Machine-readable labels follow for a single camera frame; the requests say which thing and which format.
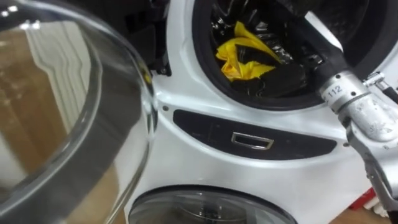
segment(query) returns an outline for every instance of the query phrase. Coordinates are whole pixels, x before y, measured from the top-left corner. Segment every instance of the number label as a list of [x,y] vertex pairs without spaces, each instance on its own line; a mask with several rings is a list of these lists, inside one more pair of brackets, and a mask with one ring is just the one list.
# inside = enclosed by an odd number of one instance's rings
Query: number label
[[340,86],[335,86],[334,89],[332,89],[330,92],[328,92],[330,97],[334,97],[337,95],[337,93],[341,93],[343,90],[341,90]]
[[332,105],[336,100],[338,100],[345,91],[340,85],[333,85],[327,88],[323,94],[322,98],[329,104]]

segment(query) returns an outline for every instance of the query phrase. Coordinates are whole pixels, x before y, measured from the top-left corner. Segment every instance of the washing machine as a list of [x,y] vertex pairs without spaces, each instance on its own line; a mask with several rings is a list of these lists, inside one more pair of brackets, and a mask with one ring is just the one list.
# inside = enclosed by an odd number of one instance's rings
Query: washing machine
[[[4,223],[319,224],[371,187],[310,87],[231,87],[212,46],[221,1],[78,3],[106,22],[63,2],[1,4]],[[380,70],[397,88],[398,2],[352,4],[355,32],[323,19],[360,78]]]

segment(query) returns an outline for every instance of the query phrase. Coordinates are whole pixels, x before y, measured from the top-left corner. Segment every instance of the robotic arm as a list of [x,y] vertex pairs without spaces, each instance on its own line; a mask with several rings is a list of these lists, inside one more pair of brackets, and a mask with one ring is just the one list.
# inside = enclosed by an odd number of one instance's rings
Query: robotic arm
[[398,108],[388,106],[368,87],[376,85],[396,103],[398,94],[382,73],[364,83],[354,75],[339,42],[310,12],[319,0],[277,1],[291,15],[283,23],[291,44],[299,46],[293,55],[303,58],[301,63],[314,74],[317,92],[346,128],[381,204],[398,224]]

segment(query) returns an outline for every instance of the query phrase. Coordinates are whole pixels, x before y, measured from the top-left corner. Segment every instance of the white washing machine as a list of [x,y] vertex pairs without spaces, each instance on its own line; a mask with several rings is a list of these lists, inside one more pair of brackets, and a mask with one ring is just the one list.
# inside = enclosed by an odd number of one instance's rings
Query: white washing machine
[[[54,55],[78,49],[69,54],[90,64],[91,73],[81,115],[63,150],[5,197],[5,223],[73,223],[68,217],[110,166],[115,166],[118,193],[106,223],[117,214],[124,214],[126,223],[329,223],[370,188],[345,130],[314,93],[256,100],[222,81],[210,53],[214,1],[170,1],[169,75],[154,70],[152,79],[120,35],[84,12],[63,4],[10,2],[7,7],[17,6],[14,13],[21,16],[4,16],[11,18],[8,29],[31,18],[33,9],[33,18],[41,19],[39,29],[30,22],[17,26],[25,27],[28,43],[36,46],[30,50],[39,67],[56,77],[51,68],[60,64]],[[369,11],[370,2],[375,1],[367,1]],[[386,12],[394,6],[398,13],[396,2],[384,2],[390,6]],[[398,38],[385,36],[396,38],[387,44],[380,40],[386,28],[380,29],[381,36],[368,40],[375,47],[358,58],[350,45],[347,54],[354,55],[361,75],[377,67],[397,88]],[[65,31],[82,38],[64,43]],[[65,101],[69,96],[62,94],[58,98]]]

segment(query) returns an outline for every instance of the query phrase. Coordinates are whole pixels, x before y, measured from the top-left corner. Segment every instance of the door handle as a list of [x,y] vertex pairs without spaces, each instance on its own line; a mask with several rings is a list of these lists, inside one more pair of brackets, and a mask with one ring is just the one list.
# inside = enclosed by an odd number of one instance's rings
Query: door handle
[[237,132],[232,134],[231,142],[233,144],[257,150],[268,150],[274,144],[274,140],[272,139]]

